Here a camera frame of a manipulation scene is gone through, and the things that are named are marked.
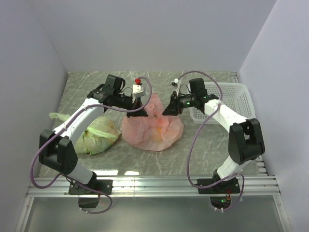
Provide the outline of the pink plastic bag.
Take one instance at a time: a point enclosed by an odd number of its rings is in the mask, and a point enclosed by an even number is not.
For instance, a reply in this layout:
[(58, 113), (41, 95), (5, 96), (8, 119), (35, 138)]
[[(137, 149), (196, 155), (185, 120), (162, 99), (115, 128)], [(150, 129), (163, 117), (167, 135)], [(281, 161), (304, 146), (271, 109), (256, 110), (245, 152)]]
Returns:
[(145, 106), (147, 117), (124, 117), (122, 138), (132, 147), (162, 151), (173, 145), (183, 134), (184, 125), (178, 116), (162, 115), (164, 107), (156, 92)]

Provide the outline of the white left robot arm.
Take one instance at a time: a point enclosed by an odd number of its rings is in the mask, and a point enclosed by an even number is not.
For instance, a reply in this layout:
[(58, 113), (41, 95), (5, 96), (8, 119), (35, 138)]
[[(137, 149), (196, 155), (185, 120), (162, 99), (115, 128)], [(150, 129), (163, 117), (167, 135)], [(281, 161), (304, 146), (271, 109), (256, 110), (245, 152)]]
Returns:
[(123, 93), (126, 82), (123, 78), (108, 75), (105, 83), (90, 91), (82, 103), (64, 123), (53, 131), (40, 134), (40, 148), (34, 157), (66, 178), (75, 181), (85, 194), (97, 190), (97, 175), (84, 167), (77, 157), (74, 145), (89, 125), (108, 109), (126, 113), (127, 116), (148, 116), (141, 97), (145, 96), (145, 85), (139, 77), (132, 86), (131, 95)]

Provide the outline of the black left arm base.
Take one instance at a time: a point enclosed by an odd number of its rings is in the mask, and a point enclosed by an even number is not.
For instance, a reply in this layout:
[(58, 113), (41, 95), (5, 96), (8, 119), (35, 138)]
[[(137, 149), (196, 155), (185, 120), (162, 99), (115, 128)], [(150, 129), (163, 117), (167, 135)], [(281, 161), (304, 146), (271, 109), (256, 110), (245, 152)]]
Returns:
[(69, 195), (89, 195), (95, 194), (95, 191), (103, 192), (107, 195), (112, 193), (113, 181), (110, 179), (103, 180), (95, 180), (90, 185), (81, 184), (77, 181), (71, 181), (68, 194)]

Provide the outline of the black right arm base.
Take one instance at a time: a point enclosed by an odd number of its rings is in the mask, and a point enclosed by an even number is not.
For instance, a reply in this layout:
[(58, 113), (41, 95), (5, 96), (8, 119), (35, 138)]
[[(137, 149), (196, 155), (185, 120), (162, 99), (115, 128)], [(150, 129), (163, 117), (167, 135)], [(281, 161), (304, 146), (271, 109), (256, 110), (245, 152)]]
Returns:
[[(207, 186), (210, 184), (213, 184), (215, 181), (210, 178), (206, 179), (198, 179), (197, 185), (200, 187)], [(199, 189), (199, 194), (226, 194), (226, 193), (240, 193), (240, 187), (238, 180), (234, 177), (231, 180), (223, 181), (213, 187), (205, 188), (205, 189)]]

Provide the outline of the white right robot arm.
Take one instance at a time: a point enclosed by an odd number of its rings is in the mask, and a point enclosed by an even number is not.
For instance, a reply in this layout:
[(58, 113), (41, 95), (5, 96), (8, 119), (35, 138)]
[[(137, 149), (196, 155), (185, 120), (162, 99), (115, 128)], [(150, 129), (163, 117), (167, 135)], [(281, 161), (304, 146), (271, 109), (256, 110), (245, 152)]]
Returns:
[(208, 115), (207, 119), (215, 119), (229, 134), (228, 154), (223, 164), (214, 171), (212, 183), (209, 185), (194, 184), (189, 171), (186, 173), (189, 183), (197, 189), (215, 189), (218, 193), (225, 192), (232, 180), (240, 174), (243, 167), (255, 160), (265, 152), (265, 144), (260, 122), (256, 118), (248, 119), (236, 113), (223, 104), (223, 91), (215, 82), (220, 95), (209, 94), (201, 78), (189, 81), (190, 92), (181, 94), (181, 81), (176, 78), (172, 81), (176, 86), (170, 96), (170, 103), (165, 108), (163, 115), (178, 116), (185, 108), (194, 107)]

